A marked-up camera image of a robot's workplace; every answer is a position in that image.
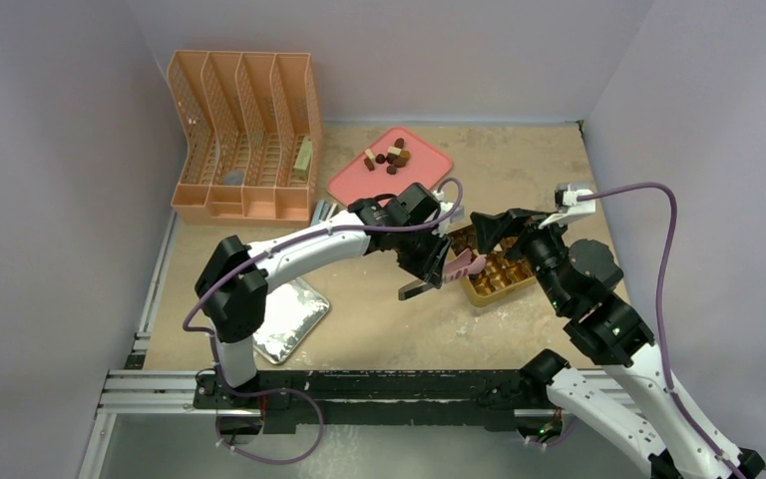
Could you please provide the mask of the gold chocolate box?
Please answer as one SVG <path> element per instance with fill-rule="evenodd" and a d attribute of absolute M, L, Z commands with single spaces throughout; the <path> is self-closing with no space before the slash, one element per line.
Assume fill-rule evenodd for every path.
<path fill-rule="evenodd" d="M 466 259 L 470 265 L 479 254 L 475 229 L 466 226 L 450 233 L 452 245 L 449 260 L 458 257 Z M 477 273 L 459 273 L 456 266 L 452 280 L 457 281 L 463 288 L 469 302 L 477 307 L 487 306 L 514 292 L 533 286 L 537 280 L 523 259 L 509 260 L 505 257 L 507 250 L 513 246 L 512 238 L 502 239 L 493 250 L 485 255 L 485 266 Z"/>

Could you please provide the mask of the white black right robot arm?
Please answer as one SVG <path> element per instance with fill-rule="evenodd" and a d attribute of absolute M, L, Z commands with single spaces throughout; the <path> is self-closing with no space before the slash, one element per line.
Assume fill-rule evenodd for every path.
<path fill-rule="evenodd" d="M 552 350 L 520 370 L 520 391 L 535 406 L 550 402 L 583 421 L 651 478 L 755 478 L 765 468 L 758 452 L 727 439 L 666 374 L 660 345 L 638 312 L 614 289 L 623 272 L 611 250 L 593 239 L 565 245 L 565 227 L 545 226 L 543 212 L 510 209 L 472 213 L 479 252 L 511 240 L 508 259 L 534 273 L 571 343 L 630 397 L 631 411 L 587 383 Z"/>

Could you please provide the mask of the pink tongs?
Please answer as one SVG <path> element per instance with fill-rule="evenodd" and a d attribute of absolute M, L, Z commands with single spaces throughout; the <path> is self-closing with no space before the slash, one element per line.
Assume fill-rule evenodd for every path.
<path fill-rule="evenodd" d="M 471 249 L 464 249 L 453 259 L 446 261 L 443 267 L 443 282 L 449 283 L 465 276 L 481 273 L 486 266 L 484 254 L 476 254 Z"/>

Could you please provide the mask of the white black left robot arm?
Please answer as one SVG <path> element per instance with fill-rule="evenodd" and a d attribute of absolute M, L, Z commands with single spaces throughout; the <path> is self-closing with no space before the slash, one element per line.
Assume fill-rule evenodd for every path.
<path fill-rule="evenodd" d="M 183 324 L 193 332 L 197 313 L 208 318 L 200 332 L 209 338 L 222 377 L 219 396 L 234 408 L 256 398 L 253 336 L 264 324 L 268 296 L 292 280 L 338 261 L 393 251 L 401 269 L 440 288 L 451 245 L 447 228 L 461 203 L 413 183 L 398 195 L 359 199 L 326 221 L 277 239 L 223 239 L 195 281 L 197 303 Z"/>

